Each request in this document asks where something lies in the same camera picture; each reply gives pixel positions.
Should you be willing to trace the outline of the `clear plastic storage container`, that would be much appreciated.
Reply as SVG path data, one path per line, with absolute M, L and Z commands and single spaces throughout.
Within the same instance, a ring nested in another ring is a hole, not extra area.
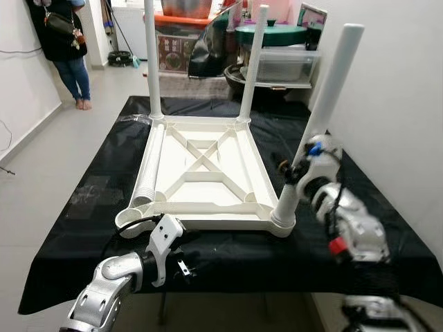
M 320 53 L 297 47 L 263 48 L 257 60 L 257 83 L 276 86 L 304 85 L 312 82 Z

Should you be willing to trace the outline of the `black tablecloth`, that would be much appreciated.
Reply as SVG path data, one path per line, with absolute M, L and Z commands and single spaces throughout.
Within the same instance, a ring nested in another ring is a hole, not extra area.
M 120 115 L 150 111 L 147 97 L 131 95 Z M 135 121 L 115 122 L 76 187 L 91 175 L 108 175 L 123 191 L 123 201 L 91 219 L 69 219 L 70 193 L 62 211 L 33 259 L 18 313 L 33 314 L 72 300 L 91 281 L 102 257 L 123 255 L 146 246 L 146 237 L 114 237 L 114 219 L 126 208 L 135 187 L 137 169 L 149 126 Z M 345 159 L 346 187 L 385 224 L 393 266 L 404 296 L 435 304 L 435 288 L 442 279 L 436 257 L 411 230 L 373 181 Z M 307 206 L 298 208 L 296 228 L 286 238 L 266 232 L 205 232 L 183 247 L 197 272 L 191 282 L 175 279 L 167 292 L 338 292 L 355 289 L 328 250 L 323 225 Z

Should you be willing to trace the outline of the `shiny black bag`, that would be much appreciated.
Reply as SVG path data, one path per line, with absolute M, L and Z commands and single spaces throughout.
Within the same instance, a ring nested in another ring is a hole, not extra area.
M 189 77 L 219 77 L 228 66 L 237 62 L 233 9 L 237 9 L 237 4 L 224 8 L 197 38 L 188 64 Z

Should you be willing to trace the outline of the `steel cooking pot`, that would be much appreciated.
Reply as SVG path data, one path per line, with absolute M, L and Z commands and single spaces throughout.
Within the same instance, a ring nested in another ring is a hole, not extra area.
M 189 19 L 207 19 L 213 0 L 161 0 L 165 16 Z

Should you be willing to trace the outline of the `black wok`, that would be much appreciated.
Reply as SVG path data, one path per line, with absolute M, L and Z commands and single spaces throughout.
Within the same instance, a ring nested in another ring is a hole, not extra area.
M 246 88 L 246 76 L 241 73 L 243 64 L 231 64 L 224 69 L 224 77 L 228 85 L 238 93 L 243 92 Z M 256 91 L 269 93 L 287 93 L 290 91 L 297 91 L 297 89 L 312 89 L 313 85 L 310 82 L 260 82 L 257 80 L 254 83 Z

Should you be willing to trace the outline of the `white chest freezer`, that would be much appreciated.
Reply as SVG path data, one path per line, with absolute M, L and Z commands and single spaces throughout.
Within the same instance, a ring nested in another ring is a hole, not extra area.
M 114 37 L 117 50 L 129 51 L 134 57 L 148 57 L 145 29 L 145 6 L 135 0 L 111 0 L 115 18 Z

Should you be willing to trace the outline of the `translucent pink plastic container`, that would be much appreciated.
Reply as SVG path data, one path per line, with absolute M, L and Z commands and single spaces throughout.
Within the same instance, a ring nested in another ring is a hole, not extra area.
M 260 6 L 266 4 L 269 7 L 268 20 L 275 20 L 275 24 L 291 24 L 292 19 L 292 0 L 249 0 L 249 9 L 252 20 L 257 19 L 260 12 Z

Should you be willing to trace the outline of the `green pot lid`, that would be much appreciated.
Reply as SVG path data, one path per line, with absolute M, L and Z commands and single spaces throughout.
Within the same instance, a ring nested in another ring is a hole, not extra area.
M 235 29 L 235 40 L 243 45 L 253 44 L 256 25 L 246 24 Z M 291 46 L 304 44 L 307 41 L 308 29 L 304 26 L 292 26 L 289 24 L 276 24 L 275 20 L 269 20 L 264 29 L 262 38 L 263 47 Z

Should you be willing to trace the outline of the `clear tape cross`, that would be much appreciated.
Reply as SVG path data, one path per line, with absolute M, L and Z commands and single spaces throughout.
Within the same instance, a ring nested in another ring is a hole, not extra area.
M 123 201 L 123 191 L 108 175 L 91 175 L 75 189 L 69 199 L 66 216 L 69 219 L 91 219 L 95 212 L 114 208 Z

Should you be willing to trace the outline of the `orange-lidded storage box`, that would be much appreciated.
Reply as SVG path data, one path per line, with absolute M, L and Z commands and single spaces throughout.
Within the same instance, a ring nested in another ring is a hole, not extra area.
M 190 58 L 200 35 L 212 19 L 154 15 L 159 72 L 188 72 Z

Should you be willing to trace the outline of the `framed picture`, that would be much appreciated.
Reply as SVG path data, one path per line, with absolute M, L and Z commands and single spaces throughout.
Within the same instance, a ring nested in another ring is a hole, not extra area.
M 327 17 L 328 12 L 326 10 L 306 2 L 300 4 L 296 25 L 306 28 L 306 50 L 316 50 L 318 48 Z

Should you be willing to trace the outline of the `person in black apron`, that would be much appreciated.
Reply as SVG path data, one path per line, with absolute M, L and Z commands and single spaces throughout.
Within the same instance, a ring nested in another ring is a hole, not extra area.
M 82 32 L 82 22 L 78 16 L 85 7 L 85 0 L 24 0 L 29 10 L 30 20 L 35 28 L 42 53 L 54 64 L 63 85 L 75 100 L 76 109 L 91 110 L 91 83 L 85 66 L 87 43 L 80 48 L 72 47 L 73 36 L 61 35 L 44 25 L 44 7 L 50 12 L 74 19 Z

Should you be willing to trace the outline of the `white plastic table top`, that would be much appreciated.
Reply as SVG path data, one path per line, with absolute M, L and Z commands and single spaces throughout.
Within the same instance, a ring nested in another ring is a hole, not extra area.
M 278 205 L 250 130 L 237 118 L 165 115 L 156 197 L 122 209 L 114 223 L 126 238 L 152 230 L 137 219 L 165 213 L 187 230 L 269 232 Z

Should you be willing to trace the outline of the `black crossbody bag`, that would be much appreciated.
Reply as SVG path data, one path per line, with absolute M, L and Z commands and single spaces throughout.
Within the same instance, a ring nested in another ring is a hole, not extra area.
M 73 18 L 67 19 L 64 15 L 51 12 L 47 7 L 44 7 L 44 12 L 44 25 L 47 28 L 61 35 L 72 35 L 72 47 L 80 48 L 83 44 L 86 44 L 85 37 L 80 32 L 80 29 L 77 28 Z

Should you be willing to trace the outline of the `clear tape strip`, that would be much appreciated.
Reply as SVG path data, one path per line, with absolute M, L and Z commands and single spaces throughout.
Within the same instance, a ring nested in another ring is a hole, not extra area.
M 145 114 L 120 115 L 115 122 L 138 122 L 149 127 L 152 126 L 153 119 Z

